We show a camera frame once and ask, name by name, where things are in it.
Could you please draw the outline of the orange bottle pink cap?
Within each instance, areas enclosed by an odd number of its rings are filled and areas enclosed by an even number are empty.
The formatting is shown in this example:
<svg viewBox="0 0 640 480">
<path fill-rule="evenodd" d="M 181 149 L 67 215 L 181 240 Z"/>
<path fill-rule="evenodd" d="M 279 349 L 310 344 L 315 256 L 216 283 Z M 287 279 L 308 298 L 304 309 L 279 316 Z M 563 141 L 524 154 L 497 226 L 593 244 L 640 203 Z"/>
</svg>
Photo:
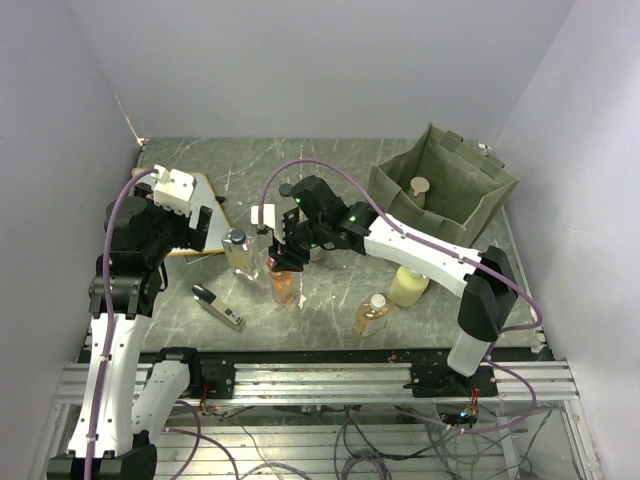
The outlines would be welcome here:
<svg viewBox="0 0 640 480">
<path fill-rule="evenodd" d="M 271 257 L 266 262 L 267 272 L 271 280 L 273 299 L 278 304 L 288 304 L 295 298 L 295 277 L 293 272 L 276 271 L 275 260 Z"/>
</svg>

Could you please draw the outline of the short clear yellow bottle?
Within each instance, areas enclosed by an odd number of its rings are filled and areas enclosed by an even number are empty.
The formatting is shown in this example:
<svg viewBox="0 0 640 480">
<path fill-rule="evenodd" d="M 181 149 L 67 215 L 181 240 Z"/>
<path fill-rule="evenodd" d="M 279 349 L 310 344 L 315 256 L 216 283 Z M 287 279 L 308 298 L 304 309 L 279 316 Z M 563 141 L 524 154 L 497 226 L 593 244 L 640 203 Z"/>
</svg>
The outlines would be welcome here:
<svg viewBox="0 0 640 480">
<path fill-rule="evenodd" d="M 221 242 L 225 257 L 234 273 L 255 281 L 260 268 L 254 238 L 242 229 L 232 228 L 226 232 Z"/>
</svg>

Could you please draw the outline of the green bottle beige cap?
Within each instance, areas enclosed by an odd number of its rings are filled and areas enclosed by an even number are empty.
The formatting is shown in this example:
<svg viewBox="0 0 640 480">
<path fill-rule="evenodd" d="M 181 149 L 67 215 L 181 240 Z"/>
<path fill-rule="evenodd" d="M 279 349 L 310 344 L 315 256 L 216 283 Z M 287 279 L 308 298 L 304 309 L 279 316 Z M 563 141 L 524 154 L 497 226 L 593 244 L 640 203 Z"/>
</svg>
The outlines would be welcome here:
<svg viewBox="0 0 640 480">
<path fill-rule="evenodd" d="M 416 176 L 410 181 L 408 196 L 413 204 L 421 210 L 425 209 L 426 195 L 429 192 L 431 184 L 429 180 L 422 176 Z"/>
</svg>

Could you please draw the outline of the green canvas bag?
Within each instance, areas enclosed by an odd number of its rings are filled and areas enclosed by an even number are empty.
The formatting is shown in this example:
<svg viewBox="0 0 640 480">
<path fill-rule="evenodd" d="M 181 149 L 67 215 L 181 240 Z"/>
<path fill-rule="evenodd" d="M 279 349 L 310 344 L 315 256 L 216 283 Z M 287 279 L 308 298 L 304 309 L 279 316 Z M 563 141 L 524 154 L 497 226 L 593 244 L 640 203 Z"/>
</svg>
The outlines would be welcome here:
<svg viewBox="0 0 640 480">
<path fill-rule="evenodd" d="M 408 196 L 410 181 L 416 176 L 431 184 L 424 210 Z M 497 157 L 430 124 L 409 150 L 371 168 L 368 193 L 399 222 L 470 247 L 519 183 Z"/>
</svg>

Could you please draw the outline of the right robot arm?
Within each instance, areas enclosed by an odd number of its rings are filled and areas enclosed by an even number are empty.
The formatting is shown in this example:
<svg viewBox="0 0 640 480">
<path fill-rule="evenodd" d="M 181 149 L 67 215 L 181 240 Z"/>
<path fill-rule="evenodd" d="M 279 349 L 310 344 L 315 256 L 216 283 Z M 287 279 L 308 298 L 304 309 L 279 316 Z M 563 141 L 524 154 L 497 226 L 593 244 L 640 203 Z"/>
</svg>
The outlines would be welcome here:
<svg viewBox="0 0 640 480">
<path fill-rule="evenodd" d="M 295 207 L 285 213 L 265 202 L 251 210 L 256 229 L 272 235 L 275 270 L 300 272 L 311 251 L 322 248 L 392 261 L 436 282 L 460 300 L 460 333 L 441 384 L 455 396 L 471 389 L 518 296 L 506 254 L 497 247 L 477 251 L 452 245 L 377 212 L 370 202 L 348 205 L 315 175 L 295 184 L 289 196 Z"/>
</svg>

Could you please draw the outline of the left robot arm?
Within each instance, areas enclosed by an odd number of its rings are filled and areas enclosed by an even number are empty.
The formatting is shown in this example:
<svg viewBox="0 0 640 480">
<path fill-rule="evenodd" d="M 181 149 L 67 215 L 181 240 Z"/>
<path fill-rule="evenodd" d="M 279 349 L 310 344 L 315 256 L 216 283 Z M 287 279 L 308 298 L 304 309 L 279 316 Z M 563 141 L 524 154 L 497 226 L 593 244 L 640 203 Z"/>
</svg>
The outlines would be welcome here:
<svg viewBox="0 0 640 480">
<path fill-rule="evenodd" d="M 165 258 L 175 248 L 203 250 L 212 216 L 195 225 L 186 210 L 150 196 L 127 196 L 106 210 L 103 253 L 89 287 L 91 353 L 78 423 L 65 453 L 47 464 L 49 479 L 151 479 L 155 441 L 174 404 L 203 387 L 192 347 L 168 347 L 134 392 L 142 343 L 154 302 L 167 287 Z"/>
</svg>

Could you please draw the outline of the yellow-framed whiteboard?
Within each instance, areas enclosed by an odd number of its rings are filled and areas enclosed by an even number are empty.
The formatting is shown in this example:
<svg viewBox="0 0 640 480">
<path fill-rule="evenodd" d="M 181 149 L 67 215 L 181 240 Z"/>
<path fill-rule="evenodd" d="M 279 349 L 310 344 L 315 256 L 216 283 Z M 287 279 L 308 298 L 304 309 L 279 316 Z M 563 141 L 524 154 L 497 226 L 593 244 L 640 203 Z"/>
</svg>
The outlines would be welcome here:
<svg viewBox="0 0 640 480">
<path fill-rule="evenodd" d="M 169 218 L 179 220 L 182 223 L 181 231 L 187 236 L 195 235 L 196 244 L 202 245 L 196 249 L 191 240 L 179 240 L 168 255 L 222 253 L 221 239 L 230 228 L 230 223 L 206 175 L 176 168 L 167 169 L 160 165 L 155 165 L 154 169 L 157 173 L 142 176 L 136 186 L 148 185 L 150 192 L 146 197 L 151 203 L 166 211 Z"/>
</svg>

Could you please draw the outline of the tall clear square bottle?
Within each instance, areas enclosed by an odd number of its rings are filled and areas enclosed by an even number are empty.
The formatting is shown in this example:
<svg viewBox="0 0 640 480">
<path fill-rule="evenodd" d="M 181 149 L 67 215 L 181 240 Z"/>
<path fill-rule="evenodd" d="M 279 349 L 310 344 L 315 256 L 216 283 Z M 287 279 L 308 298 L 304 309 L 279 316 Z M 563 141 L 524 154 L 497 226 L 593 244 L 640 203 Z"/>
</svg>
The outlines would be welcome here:
<svg viewBox="0 0 640 480">
<path fill-rule="evenodd" d="M 282 183 L 278 188 L 278 192 L 282 198 L 292 200 L 293 199 L 292 189 L 293 189 L 293 186 L 290 183 Z"/>
</svg>

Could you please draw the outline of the amber bottle white cap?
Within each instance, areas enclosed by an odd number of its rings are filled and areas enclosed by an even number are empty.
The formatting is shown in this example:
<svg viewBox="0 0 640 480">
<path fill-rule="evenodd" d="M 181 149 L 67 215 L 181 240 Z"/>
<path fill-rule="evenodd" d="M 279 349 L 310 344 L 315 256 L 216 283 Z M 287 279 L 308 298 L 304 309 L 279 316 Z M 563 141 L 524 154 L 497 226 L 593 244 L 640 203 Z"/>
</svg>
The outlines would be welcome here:
<svg viewBox="0 0 640 480">
<path fill-rule="evenodd" d="M 393 306 L 383 293 L 376 293 L 364 300 L 357 308 L 352 334 L 357 338 L 366 338 L 383 329 Z"/>
</svg>

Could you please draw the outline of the yellow-green pump bottle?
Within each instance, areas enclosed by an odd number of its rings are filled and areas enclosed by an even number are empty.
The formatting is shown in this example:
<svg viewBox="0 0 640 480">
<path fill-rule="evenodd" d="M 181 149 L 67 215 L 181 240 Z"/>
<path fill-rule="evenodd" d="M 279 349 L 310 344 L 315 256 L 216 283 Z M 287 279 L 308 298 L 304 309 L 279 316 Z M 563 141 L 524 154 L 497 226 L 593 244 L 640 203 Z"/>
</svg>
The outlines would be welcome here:
<svg viewBox="0 0 640 480">
<path fill-rule="evenodd" d="M 428 285 L 429 279 L 426 276 L 400 266 L 389 288 L 389 297 L 399 307 L 411 307 L 418 302 Z"/>
</svg>

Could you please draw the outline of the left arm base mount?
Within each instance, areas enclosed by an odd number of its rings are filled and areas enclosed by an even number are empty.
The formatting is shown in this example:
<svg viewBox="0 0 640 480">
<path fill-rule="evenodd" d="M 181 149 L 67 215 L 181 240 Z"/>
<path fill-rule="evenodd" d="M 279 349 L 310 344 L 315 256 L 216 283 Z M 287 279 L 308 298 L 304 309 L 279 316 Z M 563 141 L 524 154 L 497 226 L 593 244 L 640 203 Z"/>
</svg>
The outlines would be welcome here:
<svg viewBox="0 0 640 480">
<path fill-rule="evenodd" d="M 206 399 L 231 399 L 235 388 L 235 365 L 221 357 L 202 357 L 201 367 Z"/>
</svg>

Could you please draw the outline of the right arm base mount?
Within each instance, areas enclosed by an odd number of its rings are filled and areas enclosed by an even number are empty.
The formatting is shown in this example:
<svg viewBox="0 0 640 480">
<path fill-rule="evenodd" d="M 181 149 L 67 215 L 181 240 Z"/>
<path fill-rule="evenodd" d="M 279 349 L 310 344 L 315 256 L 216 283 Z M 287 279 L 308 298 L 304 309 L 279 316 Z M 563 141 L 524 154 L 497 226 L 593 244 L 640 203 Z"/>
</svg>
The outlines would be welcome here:
<svg viewBox="0 0 640 480">
<path fill-rule="evenodd" d="M 463 376 L 446 365 L 412 365 L 410 380 L 403 385 L 414 398 L 468 397 L 476 392 L 479 397 L 496 397 L 494 370 L 480 366 L 470 377 Z"/>
</svg>

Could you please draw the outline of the aluminium rail frame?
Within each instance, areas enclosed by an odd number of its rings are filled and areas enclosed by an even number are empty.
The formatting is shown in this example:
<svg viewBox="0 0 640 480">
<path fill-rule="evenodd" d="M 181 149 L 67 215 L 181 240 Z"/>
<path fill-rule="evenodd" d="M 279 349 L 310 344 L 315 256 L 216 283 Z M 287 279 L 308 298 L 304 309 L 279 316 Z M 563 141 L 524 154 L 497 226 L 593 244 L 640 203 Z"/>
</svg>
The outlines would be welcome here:
<svg viewBox="0 0 640 480">
<path fill-rule="evenodd" d="M 158 354 L 139 356 L 134 392 Z M 598 479 L 569 365 L 498 349 L 498 395 L 414 398 L 412 365 L 434 349 L 198 353 L 236 368 L 234 394 L 183 393 L 155 441 L 151 479 Z M 90 359 L 65 367 L 48 461 L 66 452 Z"/>
</svg>

